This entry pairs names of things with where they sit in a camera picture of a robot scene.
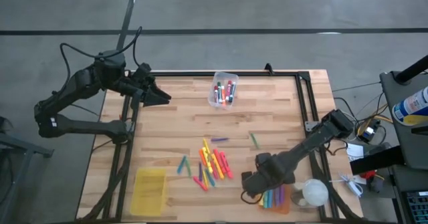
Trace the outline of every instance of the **blue crayon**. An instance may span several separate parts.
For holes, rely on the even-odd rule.
[[[211,185],[213,187],[215,187],[215,181],[214,181],[213,177],[209,174],[208,169],[205,169],[205,173],[207,173],[208,181],[211,183]]]
[[[177,169],[177,174],[181,174],[181,169],[183,168],[185,161],[186,161],[186,156],[183,156],[183,159],[180,162],[179,168]]]

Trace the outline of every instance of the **yellow plastic tray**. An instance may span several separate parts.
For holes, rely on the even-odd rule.
[[[140,168],[136,172],[130,212],[132,215],[156,217],[166,202],[165,169]]]

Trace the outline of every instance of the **wooden table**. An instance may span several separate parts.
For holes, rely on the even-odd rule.
[[[335,109],[326,70],[310,70],[312,87],[319,117]],[[140,108],[122,221],[318,221],[318,212],[301,209],[294,204],[288,215],[261,210],[240,200],[241,178],[244,171],[254,171],[254,157],[262,152],[277,153],[289,150],[304,138],[304,127],[296,91],[291,77],[240,77],[237,97],[229,111],[212,108],[207,94],[212,77],[157,77],[156,82],[173,99],[166,106]],[[107,92],[101,121],[118,119],[123,97]],[[260,149],[256,149],[249,133],[254,133]],[[187,177],[176,173],[183,155],[189,157],[192,173],[198,172],[202,139],[229,137],[227,142],[211,144],[226,153],[234,178],[217,181],[216,188],[206,193]],[[97,136],[95,145],[107,141]],[[341,147],[333,142],[331,149]],[[83,217],[105,191],[114,145],[96,150],[90,159],[88,173],[77,217]],[[328,156],[332,179],[340,179],[338,172],[351,175],[345,151]],[[161,217],[138,217],[129,213],[136,170],[156,167],[167,170],[167,205]],[[312,178],[308,158],[302,160],[296,171],[296,181]],[[339,195],[357,214],[362,216],[360,202],[344,185],[334,183]],[[111,215],[116,203],[113,201]]]

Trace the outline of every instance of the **gray floor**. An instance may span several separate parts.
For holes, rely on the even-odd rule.
[[[0,0],[0,30],[120,29],[128,0]],[[136,0],[130,29],[428,27],[428,0]],[[52,223],[74,218],[93,136],[37,134],[33,105],[58,90],[66,77],[58,45],[88,52],[114,49],[118,36],[0,36],[0,115],[12,135],[54,148],[52,159],[35,157],[21,190],[17,222]],[[215,35],[141,37],[137,58],[155,70],[327,69],[332,89],[375,82],[427,54],[428,34]],[[72,72],[91,59],[68,51]],[[130,52],[126,53],[128,67]],[[358,112],[381,93],[371,86],[343,92]],[[99,112],[102,93],[79,104]],[[338,102],[338,107],[345,106]],[[372,102],[358,117],[375,109]],[[69,107],[67,116],[96,120]],[[396,145],[390,126],[387,141]],[[364,216],[394,221],[389,199],[362,199]]]

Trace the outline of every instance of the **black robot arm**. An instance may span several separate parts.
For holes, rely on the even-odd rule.
[[[101,53],[92,65],[77,71],[59,92],[53,92],[47,100],[35,105],[34,117],[39,125],[40,136],[52,138],[66,133],[105,134],[114,144],[126,142],[128,131],[125,122],[121,120],[76,121],[58,114],[76,100],[94,96],[100,89],[131,96],[130,107],[134,110],[134,116],[140,102],[143,106],[169,103],[171,97],[157,88],[154,77],[149,74],[151,68],[148,64],[140,64],[134,73],[125,72],[124,54],[114,53],[115,51]]]
[[[242,174],[243,190],[254,198],[282,184],[294,183],[294,171],[304,157],[333,138],[346,138],[352,129],[352,122],[340,110],[331,111],[312,129],[307,139],[290,151],[258,154],[255,157],[257,171]]]

